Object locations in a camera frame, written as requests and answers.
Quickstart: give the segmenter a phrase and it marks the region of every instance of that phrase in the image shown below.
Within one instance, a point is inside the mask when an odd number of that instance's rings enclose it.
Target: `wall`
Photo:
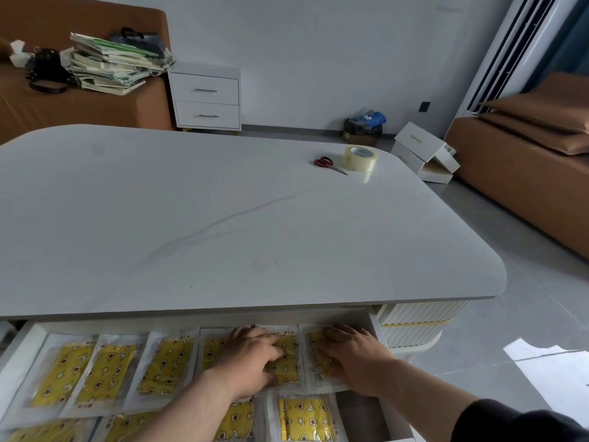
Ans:
[[[366,106],[443,135],[512,0],[106,1],[164,10],[176,59],[240,67],[244,124],[340,129]]]

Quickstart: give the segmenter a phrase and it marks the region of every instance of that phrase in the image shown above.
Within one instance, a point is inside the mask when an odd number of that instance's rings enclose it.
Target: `blue curtain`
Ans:
[[[589,0],[579,0],[524,88],[536,87],[549,73],[589,76]]]

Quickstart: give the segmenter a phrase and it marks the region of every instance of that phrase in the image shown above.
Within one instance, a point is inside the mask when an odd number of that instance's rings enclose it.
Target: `handbag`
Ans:
[[[166,57],[166,45],[157,32],[135,32],[131,28],[121,28],[121,34],[110,36],[110,41],[151,51],[160,59]]]
[[[59,94],[76,85],[74,75],[61,66],[60,53],[55,49],[41,48],[27,61],[25,68],[26,78],[31,80],[29,87],[33,90]],[[41,81],[59,82],[63,86],[49,87],[40,83]]]

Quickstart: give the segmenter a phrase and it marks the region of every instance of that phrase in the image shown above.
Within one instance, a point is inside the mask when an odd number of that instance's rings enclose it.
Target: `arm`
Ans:
[[[260,327],[235,329],[215,366],[203,371],[133,441],[214,440],[231,403],[276,381],[274,375],[263,369],[269,361],[283,356],[283,350],[273,346],[279,337]]]
[[[449,442],[460,415],[478,400],[396,359],[368,331],[337,326],[325,334],[320,348],[343,366],[331,374],[359,394],[389,402],[428,442]]]

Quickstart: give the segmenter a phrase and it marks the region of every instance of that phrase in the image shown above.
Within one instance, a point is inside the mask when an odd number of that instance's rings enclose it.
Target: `black sleeve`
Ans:
[[[452,442],[589,442],[589,431],[552,411],[519,413],[495,400],[479,400],[458,418]]]

